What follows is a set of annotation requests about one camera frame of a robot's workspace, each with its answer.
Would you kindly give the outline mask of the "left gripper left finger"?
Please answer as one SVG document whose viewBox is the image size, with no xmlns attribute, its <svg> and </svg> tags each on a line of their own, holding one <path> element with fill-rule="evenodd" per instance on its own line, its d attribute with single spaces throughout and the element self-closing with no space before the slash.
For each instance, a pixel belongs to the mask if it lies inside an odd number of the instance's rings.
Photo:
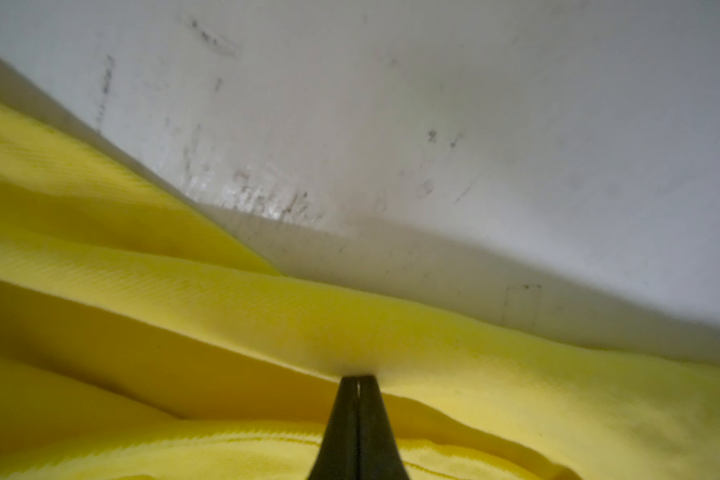
<svg viewBox="0 0 720 480">
<path fill-rule="evenodd" d="M 341 379 L 309 480 L 359 478 L 359 378 Z"/>
</svg>

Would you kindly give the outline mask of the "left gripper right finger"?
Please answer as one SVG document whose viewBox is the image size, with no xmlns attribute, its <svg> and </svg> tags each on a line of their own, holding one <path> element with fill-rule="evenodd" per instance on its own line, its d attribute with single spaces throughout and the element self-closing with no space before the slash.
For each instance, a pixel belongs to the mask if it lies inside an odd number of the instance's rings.
<svg viewBox="0 0 720 480">
<path fill-rule="evenodd" d="M 358 388 L 359 478 L 409 480 L 376 378 L 360 377 Z"/>
</svg>

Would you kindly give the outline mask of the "yellow trousers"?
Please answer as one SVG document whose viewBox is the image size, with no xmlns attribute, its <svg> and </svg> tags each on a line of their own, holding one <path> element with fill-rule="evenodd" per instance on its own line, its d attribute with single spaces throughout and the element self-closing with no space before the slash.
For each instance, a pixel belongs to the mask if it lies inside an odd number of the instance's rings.
<svg viewBox="0 0 720 480">
<path fill-rule="evenodd" d="M 308 479 L 364 376 L 410 479 L 720 479 L 720 368 L 285 276 L 0 103 L 0 479 Z"/>
</svg>

